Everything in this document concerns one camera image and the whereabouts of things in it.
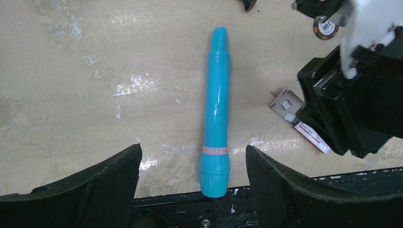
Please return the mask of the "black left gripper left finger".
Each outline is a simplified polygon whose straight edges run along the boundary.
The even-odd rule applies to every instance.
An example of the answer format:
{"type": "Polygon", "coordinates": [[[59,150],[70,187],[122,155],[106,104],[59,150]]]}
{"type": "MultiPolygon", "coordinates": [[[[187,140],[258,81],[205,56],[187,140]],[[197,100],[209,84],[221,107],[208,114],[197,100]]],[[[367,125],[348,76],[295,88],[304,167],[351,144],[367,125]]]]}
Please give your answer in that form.
{"type": "Polygon", "coordinates": [[[114,156],[28,194],[0,198],[3,228],[126,228],[139,179],[142,148],[114,156]]]}

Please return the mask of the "staples cardboard box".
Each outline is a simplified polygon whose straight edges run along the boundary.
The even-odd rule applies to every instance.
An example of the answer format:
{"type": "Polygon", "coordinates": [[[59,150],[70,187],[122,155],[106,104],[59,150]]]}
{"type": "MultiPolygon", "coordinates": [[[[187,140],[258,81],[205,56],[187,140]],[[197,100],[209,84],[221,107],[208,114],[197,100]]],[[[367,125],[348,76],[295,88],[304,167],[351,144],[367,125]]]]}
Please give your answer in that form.
{"type": "Polygon", "coordinates": [[[278,94],[274,92],[272,94],[275,98],[269,105],[270,109],[316,149],[324,154],[328,153],[330,146],[312,127],[297,117],[297,111],[304,103],[302,99],[287,87],[283,88],[278,94]]]}

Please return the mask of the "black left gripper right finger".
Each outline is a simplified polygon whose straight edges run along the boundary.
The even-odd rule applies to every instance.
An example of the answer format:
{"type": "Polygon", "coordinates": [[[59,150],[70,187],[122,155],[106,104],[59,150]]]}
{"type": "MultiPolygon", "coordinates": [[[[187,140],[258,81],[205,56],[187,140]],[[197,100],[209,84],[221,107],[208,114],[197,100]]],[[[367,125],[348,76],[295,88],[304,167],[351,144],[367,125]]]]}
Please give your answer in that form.
{"type": "Polygon", "coordinates": [[[246,148],[261,228],[400,228],[401,167],[310,178],[254,146],[246,148]]]}

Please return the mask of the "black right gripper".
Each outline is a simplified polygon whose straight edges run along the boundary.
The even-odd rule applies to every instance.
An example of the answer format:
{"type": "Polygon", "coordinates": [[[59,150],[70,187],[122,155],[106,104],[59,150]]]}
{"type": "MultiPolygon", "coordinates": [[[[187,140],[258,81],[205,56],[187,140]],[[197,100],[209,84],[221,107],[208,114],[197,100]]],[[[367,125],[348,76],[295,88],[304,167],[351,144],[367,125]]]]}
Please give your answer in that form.
{"type": "Polygon", "coordinates": [[[343,75],[340,47],[312,59],[297,74],[305,99],[297,117],[336,154],[363,158],[403,136],[402,27],[392,38],[374,49],[359,45],[353,50],[353,79],[343,75]]]}

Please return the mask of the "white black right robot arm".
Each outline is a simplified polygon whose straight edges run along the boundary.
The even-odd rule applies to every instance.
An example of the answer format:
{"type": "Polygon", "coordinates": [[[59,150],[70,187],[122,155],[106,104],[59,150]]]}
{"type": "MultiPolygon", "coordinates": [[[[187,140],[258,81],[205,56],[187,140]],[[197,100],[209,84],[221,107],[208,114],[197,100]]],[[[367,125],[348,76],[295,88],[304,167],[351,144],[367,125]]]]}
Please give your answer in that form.
{"type": "Polygon", "coordinates": [[[403,3],[296,0],[322,40],[343,35],[297,74],[304,103],[293,125],[323,153],[363,158],[403,136],[403,3]]]}

